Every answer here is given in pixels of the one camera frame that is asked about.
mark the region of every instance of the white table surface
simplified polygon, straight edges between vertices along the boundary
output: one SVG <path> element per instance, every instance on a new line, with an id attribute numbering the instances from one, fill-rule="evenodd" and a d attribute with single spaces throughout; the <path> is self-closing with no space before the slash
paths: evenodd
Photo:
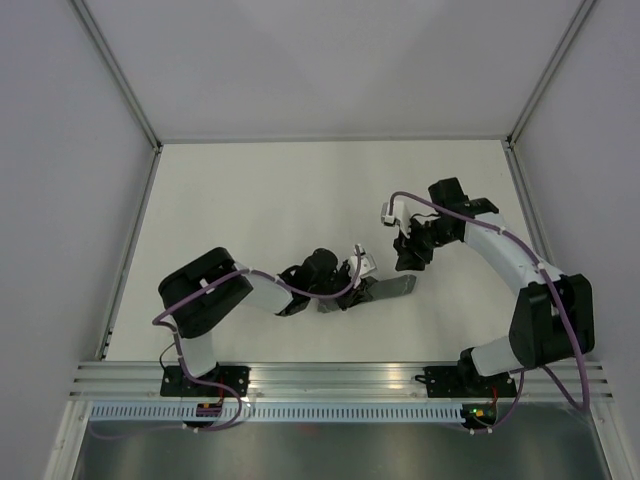
<path id="1" fill-rule="evenodd" d="M 394 271 L 397 230 L 380 223 L 395 190 L 428 196 L 457 176 L 487 197 L 529 241 L 499 141 L 389 141 L 167 145 L 145 213 L 108 350 L 108 360 L 156 360 L 171 343 L 151 320 L 163 310 L 160 281 L 224 246 L 272 273 L 314 249 L 342 261 L 356 242 L 373 253 L 378 278 Z M 412 212 L 429 213 L 409 202 Z M 505 335 L 515 298 L 466 245 L 435 251 L 410 296 L 319 314 L 310 305 L 281 318 L 239 306 L 216 328 L 220 361 L 438 361 Z M 173 352 L 167 359 L 175 358 Z"/>

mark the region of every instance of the white wall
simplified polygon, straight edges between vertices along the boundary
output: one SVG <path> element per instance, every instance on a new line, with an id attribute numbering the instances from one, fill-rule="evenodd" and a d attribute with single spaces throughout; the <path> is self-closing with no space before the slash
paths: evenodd
<path id="1" fill-rule="evenodd" d="M 158 135 L 504 136 L 579 0 L 88 0 Z"/>
<path id="2" fill-rule="evenodd" d="M 0 477 L 40 477 L 151 149 L 65 0 L 0 5 Z"/>
<path id="3" fill-rule="evenodd" d="M 599 2 L 519 142 L 560 265 L 593 283 L 596 352 L 640 451 L 640 2 Z"/>

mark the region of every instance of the robotic arm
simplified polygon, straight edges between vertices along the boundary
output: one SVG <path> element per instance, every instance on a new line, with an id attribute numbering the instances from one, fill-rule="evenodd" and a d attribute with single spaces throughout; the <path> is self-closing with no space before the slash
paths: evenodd
<path id="1" fill-rule="evenodd" d="M 398 254 L 396 270 L 424 270 L 433 260 L 436 248 L 461 241 L 477 251 L 517 297 L 508 334 L 460 354 L 457 371 L 464 385 L 481 385 L 487 377 L 536 368 L 574 355 L 540 267 L 544 267 L 559 294 L 580 350 L 587 353 L 593 349 L 592 293 L 586 278 L 567 276 L 539 257 L 535 257 L 534 264 L 528 253 L 507 234 L 502 235 L 507 228 L 498 208 L 486 198 L 470 200 L 456 178 L 435 183 L 429 187 L 429 194 L 432 203 L 449 214 L 431 215 L 420 222 L 419 216 L 411 215 L 404 202 L 392 200 L 383 206 L 382 222 L 399 229 L 393 242 Z M 484 226 L 463 218 L 480 221 Z M 212 329 L 240 304 L 289 316 L 307 308 L 310 297 L 315 297 L 319 299 L 317 310 L 329 313 L 413 291 L 414 275 L 378 281 L 372 276 L 376 271 L 373 257 L 361 246 L 355 253 L 338 266 L 338 258 L 320 248 L 301 265 L 289 267 L 279 278 L 274 278 L 247 269 L 220 247 L 166 277 L 158 291 L 167 309 L 187 297 L 192 298 L 172 310 L 189 372 L 196 378 L 217 381 Z M 230 275 L 226 282 L 205 290 Z M 177 396 L 185 395 L 191 388 L 190 385 L 182 387 Z"/>
<path id="2" fill-rule="evenodd" d="M 318 312 L 331 313 L 413 291 L 414 275 L 377 280 L 376 270 L 373 256 L 361 245 L 340 267 L 331 251 L 319 248 L 301 265 L 287 268 L 279 278 L 246 268 L 219 247 L 166 277 L 158 292 L 167 309 L 196 295 L 172 315 L 190 373 L 197 378 L 215 377 L 218 363 L 213 351 L 213 329 L 238 305 L 287 317 L 305 310 L 311 298 L 319 300 Z M 207 285 L 234 273 L 233 278 L 197 296 Z"/>
<path id="3" fill-rule="evenodd" d="M 486 198 L 469 200 L 457 178 L 429 187 L 432 202 L 465 217 L 495 225 L 503 232 L 506 222 Z M 399 227 L 393 247 L 396 270 L 424 270 L 433 251 L 461 241 L 478 252 L 502 277 L 517 297 L 508 335 L 464 350 L 458 369 L 465 381 L 521 368 L 536 368 L 572 357 L 574 352 L 551 293 L 540 273 L 544 266 L 560 294 L 582 353 L 594 347 L 591 285 L 582 275 L 567 276 L 538 257 L 538 264 L 511 239 L 494 230 L 449 215 L 434 215 L 423 223 L 411 216 L 404 202 L 384 204 L 382 222 Z"/>

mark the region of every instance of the metal frame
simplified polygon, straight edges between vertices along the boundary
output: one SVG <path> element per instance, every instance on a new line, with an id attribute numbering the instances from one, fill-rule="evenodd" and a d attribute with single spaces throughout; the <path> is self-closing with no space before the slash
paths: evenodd
<path id="1" fill-rule="evenodd" d="M 402 142 L 410 140 L 503 140 L 504 134 L 487 135 L 300 135 L 300 136 L 265 136 L 265 137 L 224 137 L 224 138 L 167 138 L 164 144 L 172 145 L 210 145 L 219 143 L 285 143 L 285 142 Z"/>
<path id="2" fill-rule="evenodd" d="M 104 333 L 95 354 L 95 358 L 99 360 L 104 360 L 106 358 L 113 325 L 116 321 L 118 309 L 120 308 L 120 302 L 122 301 L 124 286 L 127 283 L 129 268 L 131 268 L 133 255 L 136 251 L 136 244 L 138 243 L 138 237 L 140 236 L 140 230 L 142 229 L 142 220 L 144 219 L 144 214 L 147 211 L 147 205 L 149 204 L 149 197 L 151 196 L 151 189 L 156 178 L 156 172 L 158 171 L 158 164 L 160 162 L 161 155 L 162 147 L 157 149 L 153 154 L 153 159 L 149 164 L 149 171 L 144 182 L 144 188 L 140 192 L 140 196 L 136 202 L 136 214 L 129 225 L 127 241 L 118 266 L 118 276 L 115 278 L 114 284 L 111 288 L 107 309 L 103 318 L 104 326 L 102 331 Z"/>
<path id="3" fill-rule="evenodd" d="M 582 30 L 582 27 L 584 27 L 596 3 L 598 3 L 598 0 L 582 0 L 582 2 L 580 2 L 578 9 L 569 21 L 569 25 L 560 38 L 560 42 L 558 42 L 558 45 L 551 54 L 551 58 L 542 71 L 542 75 L 540 75 L 540 78 L 536 82 L 536 86 L 533 88 L 533 91 L 531 92 L 531 95 L 529 95 L 524 108 L 520 112 L 515 125 L 507 136 L 507 140 L 510 145 L 513 145 L 515 142 L 517 142 L 522 135 L 522 132 L 527 126 L 531 115 L 538 106 L 538 102 L 551 84 L 551 81 L 560 68 L 560 65 L 566 58 L 567 52 L 571 48 L 571 45 L 573 45 L 578 34 Z"/>
<path id="4" fill-rule="evenodd" d="M 107 39 L 105 38 L 100 26 L 96 22 L 89 6 L 86 4 L 85 0 L 68 0 L 69 5 L 73 9 L 78 21 L 82 24 L 89 40 L 93 44 L 94 48 L 100 55 L 101 60 L 103 61 L 109 75 L 115 82 L 118 90 L 122 94 L 122 98 L 125 103 L 129 107 L 133 117 L 140 125 L 144 136 L 147 137 L 147 140 L 151 144 L 151 147 L 154 151 L 158 151 L 162 146 L 162 143 L 158 139 L 151 123 L 149 123 L 149 119 L 147 115 L 144 113 L 140 102 L 138 101 L 127 77 L 125 77 L 124 72 L 122 71 L 122 67 L 116 60 L 116 57 L 113 55 L 111 51 L 111 47 L 107 43 Z"/>
<path id="5" fill-rule="evenodd" d="M 118 311 L 127 273 L 131 265 L 135 245 L 142 226 L 142 220 L 149 200 L 155 178 L 162 141 L 157 137 L 142 106 L 137 100 L 122 68 L 114 57 L 104 35 L 91 14 L 85 0 L 68 0 L 83 25 L 89 40 L 103 60 L 110 76 L 120 89 L 124 101 L 129 106 L 149 143 L 154 149 L 154 159 L 150 166 L 147 182 L 142 191 L 138 211 L 130 228 L 127 247 L 124 252 L 120 273 L 110 296 L 108 311 L 105 315 L 105 334 L 98 350 L 97 358 L 104 358 L 108 347 L 109 336 Z M 558 71 L 579 31 L 596 5 L 597 0 L 583 0 L 571 19 L 560 42 L 556 46 L 534 90 L 529 96 L 518 119 L 508 135 L 502 138 L 505 157 L 511 171 L 516 192 L 524 213 L 527 228 L 535 249 L 552 261 L 552 252 L 541 226 L 534 200 L 526 180 L 521 160 L 516 155 L 517 140 L 525 129 L 528 120 L 535 111 L 540 99 Z M 420 139 L 461 139 L 460 136 L 441 136 L 437 138 L 421 137 Z M 345 137 L 345 138 L 263 138 L 263 139 L 227 139 L 226 142 L 264 142 L 264 141 L 320 141 L 320 140 L 406 140 L 418 137 Z M 184 143 L 176 140 L 173 143 Z M 205 143 L 189 141 L 188 143 Z M 300 402 L 312 402 L 316 405 L 335 406 L 337 404 L 366 404 L 379 406 L 434 406 L 433 402 L 442 404 L 441 399 L 429 399 L 423 385 L 414 382 L 413 375 L 421 373 L 421 368 L 428 363 L 386 363 L 386 364 L 250 364 L 251 386 L 249 398 L 260 405 L 291 405 Z M 580 394 L 577 369 L 571 361 L 555 364 L 554 370 L 566 382 L 568 390 L 574 395 Z M 597 434 L 614 479 L 640 478 L 638 467 L 634 461 L 634 453 L 630 448 L 622 422 L 616 409 L 602 366 L 597 362 L 589 362 L 589 382 L 593 392 L 592 416 Z M 151 362 L 85 362 L 76 371 L 70 392 L 69 402 L 61 423 L 48 464 L 45 478 L 71 478 L 87 421 L 94 410 L 94 402 L 98 406 L 112 402 L 136 402 L 136 405 L 164 405 L 171 399 L 159 396 L 162 378 L 160 367 Z M 565 400 L 548 377 L 540 372 L 528 372 L 522 402 L 564 404 Z M 484 399 L 464 399 L 465 402 L 485 401 Z M 451 399 L 450 405 L 462 403 L 463 399 Z"/>

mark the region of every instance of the purple cable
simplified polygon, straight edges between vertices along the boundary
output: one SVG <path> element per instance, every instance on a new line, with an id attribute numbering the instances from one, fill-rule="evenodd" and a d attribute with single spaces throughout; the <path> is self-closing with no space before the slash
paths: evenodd
<path id="1" fill-rule="evenodd" d="M 289 292 L 297 293 L 298 295 L 303 295 L 305 297 L 316 298 L 316 299 L 319 299 L 319 300 L 331 300 L 333 298 L 339 298 L 339 297 L 343 296 L 345 293 L 349 292 L 349 290 L 351 290 L 353 288 L 353 286 L 355 285 L 356 281 L 358 280 L 358 277 L 360 276 L 360 268 L 361 268 L 361 264 L 362 264 L 362 254 L 360 252 L 360 247 L 358 247 L 358 245 L 355 246 L 355 251 L 356 251 L 356 256 L 358 258 L 358 263 L 356 265 L 356 271 L 354 272 L 353 277 L 351 277 L 351 281 L 349 282 L 349 284 L 346 287 L 344 287 L 342 290 L 340 290 L 339 292 L 332 293 L 332 294 L 329 294 L 329 295 L 320 295 L 320 294 L 305 292 L 303 290 L 299 290 L 299 289 L 297 289 L 295 287 L 292 287 L 291 285 L 287 285 L 282 279 L 276 278 L 276 277 L 274 277 L 273 275 L 271 275 L 269 273 L 262 272 L 260 270 L 251 270 L 251 269 L 245 268 L 243 270 L 236 270 L 235 272 L 228 273 L 228 274 L 224 275 L 223 277 L 220 277 L 219 279 L 211 282 L 210 284 L 205 285 L 200 290 L 196 290 L 191 295 L 188 295 L 188 296 L 184 297 L 182 300 L 180 300 L 179 302 L 171 305 L 164 312 L 162 312 L 160 315 L 158 315 L 156 318 L 154 318 L 151 323 L 153 325 L 156 325 L 156 326 L 166 327 L 166 328 L 168 328 L 169 330 L 171 330 L 174 333 L 177 332 L 177 329 L 176 329 L 176 327 L 174 325 L 172 325 L 171 323 L 168 323 L 168 322 L 164 322 L 163 320 L 165 318 L 167 318 L 169 315 L 172 315 L 176 310 L 184 307 L 186 304 L 194 301 L 196 298 L 201 297 L 202 295 L 207 293 L 209 290 L 212 290 L 212 289 L 214 289 L 216 287 L 219 287 L 220 285 L 222 285 L 223 283 L 231 280 L 232 278 L 235 278 L 235 277 L 237 277 L 239 275 L 245 275 L 245 274 L 257 275 L 259 277 L 266 278 L 267 280 L 271 280 L 272 282 L 280 285 L 282 288 L 284 288 L 285 290 L 288 290 Z"/>
<path id="2" fill-rule="evenodd" d="M 496 428 L 498 428 L 500 425 L 505 423 L 511 417 L 511 415 L 513 415 L 513 412 L 516 411 L 516 406 L 518 405 L 518 402 L 520 401 L 520 397 L 522 396 L 523 387 L 524 387 L 524 372 L 520 372 L 520 385 L 518 385 L 518 391 L 516 392 L 516 396 L 513 399 L 513 403 L 509 407 L 509 410 L 507 411 L 507 413 L 505 413 L 503 417 L 500 420 L 498 420 L 492 427 L 481 428 L 479 430 L 474 429 L 473 431 L 479 434 L 489 433 L 489 428 L 491 428 L 491 430 L 493 431 Z"/>
<path id="3" fill-rule="evenodd" d="M 422 203 L 423 205 L 426 205 L 427 207 L 431 207 L 434 210 L 440 213 L 444 213 L 445 215 L 448 215 L 450 217 L 457 218 L 458 220 L 462 220 L 463 222 L 468 222 L 474 225 L 478 225 L 479 227 L 487 228 L 489 230 L 492 230 L 498 233 L 499 235 L 504 235 L 509 240 L 514 242 L 516 245 L 518 245 L 524 251 L 524 253 L 531 259 L 534 265 L 538 266 L 540 263 L 542 263 L 538 255 L 536 255 L 536 253 L 524 241 L 522 241 L 513 233 L 507 230 L 502 231 L 502 229 L 499 226 L 493 225 L 492 223 L 483 222 L 481 220 L 476 220 L 475 218 L 461 215 L 457 212 L 449 210 L 448 208 L 444 208 L 444 207 L 441 207 L 440 205 L 436 205 L 435 203 L 430 202 L 429 200 L 425 200 L 424 198 L 418 197 L 417 195 L 414 195 L 409 192 L 399 191 L 399 192 L 394 192 L 391 195 L 391 198 L 389 200 L 390 215 L 393 214 L 393 203 L 397 197 L 410 198 L 412 200 L 415 200 L 418 203 Z M 551 379 L 560 389 L 562 394 L 565 397 L 567 397 L 567 400 L 571 399 L 569 400 L 569 403 L 571 403 L 571 405 L 576 407 L 581 412 L 588 412 L 591 404 L 591 394 L 589 392 L 587 366 L 585 364 L 584 355 L 582 354 L 582 349 L 580 348 L 580 343 L 578 342 L 578 338 L 576 337 L 576 334 L 573 331 L 573 328 L 571 327 L 569 316 L 567 315 L 567 312 L 564 308 L 564 304 L 562 303 L 562 299 L 560 298 L 560 294 L 558 293 L 556 286 L 553 284 L 551 277 L 549 276 L 545 268 L 540 268 L 539 270 L 540 270 L 540 275 L 544 279 L 545 283 L 547 284 L 547 287 L 549 288 L 549 291 L 551 292 L 551 297 L 553 298 L 553 302 L 556 308 L 558 309 L 558 312 L 560 314 L 560 320 L 562 321 L 562 325 L 564 326 L 564 329 L 567 332 L 567 336 L 569 337 L 569 342 L 571 343 L 571 348 L 573 349 L 573 354 L 576 357 L 578 372 L 580 374 L 580 384 L 582 386 L 582 404 L 581 405 L 578 404 L 573 398 L 571 398 L 571 395 L 569 394 L 569 392 L 567 392 L 566 388 L 564 387 L 564 385 L 562 385 L 562 382 L 560 382 L 558 377 L 556 377 L 555 375 L 552 375 L 553 372 L 551 372 L 551 370 L 547 368 L 545 369 L 545 371 L 550 374 Z"/>

